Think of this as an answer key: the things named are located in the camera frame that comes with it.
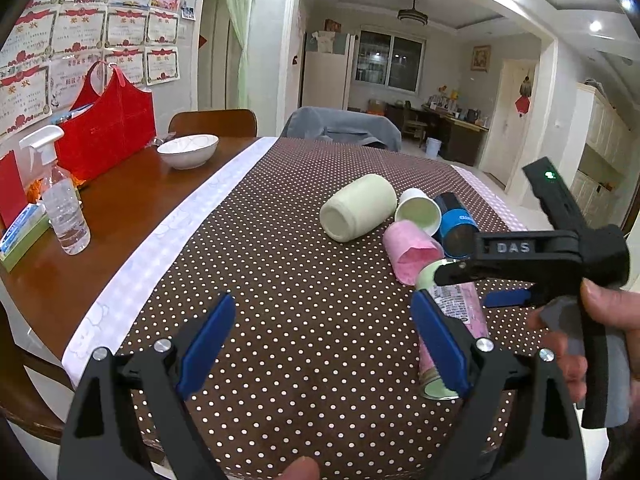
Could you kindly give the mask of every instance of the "pink paper cup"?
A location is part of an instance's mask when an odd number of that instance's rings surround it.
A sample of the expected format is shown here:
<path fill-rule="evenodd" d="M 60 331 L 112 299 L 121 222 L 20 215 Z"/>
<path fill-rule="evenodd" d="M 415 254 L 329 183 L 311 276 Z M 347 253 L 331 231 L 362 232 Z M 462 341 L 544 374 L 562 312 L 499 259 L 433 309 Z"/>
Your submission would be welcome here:
<path fill-rule="evenodd" d="M 415 285 L 420 271 L 444 258 L 442 246 L 410 220 L 391 224 L 382 243 L 399 282 Z"/>

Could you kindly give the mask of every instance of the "green curtain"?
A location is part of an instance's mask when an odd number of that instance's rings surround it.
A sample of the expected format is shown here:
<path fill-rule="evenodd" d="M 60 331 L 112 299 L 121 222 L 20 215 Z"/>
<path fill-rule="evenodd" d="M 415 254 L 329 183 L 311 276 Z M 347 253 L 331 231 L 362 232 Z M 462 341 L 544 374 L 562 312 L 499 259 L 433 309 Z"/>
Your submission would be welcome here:
<path fill-rule="evenodd" d="M 248 54 L 247 44 L 249 38 L 249 20 L 251 19 L 251 7 L 254 0 L 226 0 L 231 22 L 242 49 L 240 65 L 238 68 L 238 108 L 249 108 L 249 96 L 247 90 L 248 79 Z"/>

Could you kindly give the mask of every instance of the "white bowl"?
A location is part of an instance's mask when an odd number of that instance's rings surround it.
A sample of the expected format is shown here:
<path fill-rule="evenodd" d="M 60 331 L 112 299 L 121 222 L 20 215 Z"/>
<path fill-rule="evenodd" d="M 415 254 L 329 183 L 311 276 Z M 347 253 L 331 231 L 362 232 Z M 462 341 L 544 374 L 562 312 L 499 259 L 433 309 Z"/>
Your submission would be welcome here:
<path fill-rule="evenodd" d="M 172 168 L 190 170 L 207 162 L 217 146 L 218 138 L 215 135 L 190 135 L 158 146 L 158 153 Z"/>

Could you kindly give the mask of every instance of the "wall of certificates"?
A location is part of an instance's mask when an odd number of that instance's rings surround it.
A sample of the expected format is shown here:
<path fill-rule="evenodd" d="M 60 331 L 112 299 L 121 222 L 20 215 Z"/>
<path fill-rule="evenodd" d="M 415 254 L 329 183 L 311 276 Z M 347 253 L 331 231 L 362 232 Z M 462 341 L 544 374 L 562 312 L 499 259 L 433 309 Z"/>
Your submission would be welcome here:
<path fill-rule="evenodd" d="M 177 80 L 181 0 L 31 0 L 0 51 L 0 142 L 71 107 L 97 60 L 143 87 Z M 101 92 L 113 70 L 95 70 Z"/>

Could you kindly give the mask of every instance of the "bottle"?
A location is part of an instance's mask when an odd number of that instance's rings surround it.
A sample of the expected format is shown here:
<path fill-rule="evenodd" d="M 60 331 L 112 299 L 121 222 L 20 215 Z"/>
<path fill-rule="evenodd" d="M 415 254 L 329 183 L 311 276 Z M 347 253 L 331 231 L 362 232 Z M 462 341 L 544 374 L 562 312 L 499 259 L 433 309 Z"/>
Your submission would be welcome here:
<path fill-rule="evenodd" d="M 49 124 L 24 137 L 20 148 L 30 149 L 32 171 L 34 154 L 40 153 L 44 171 L 40 194 L 49 221 L 65 253 L 78 254 L 89 244 L 91 233 L 80 209 L 71 174 L 57 165 L 54 142 L 64 134 L 62 128 Z"/>

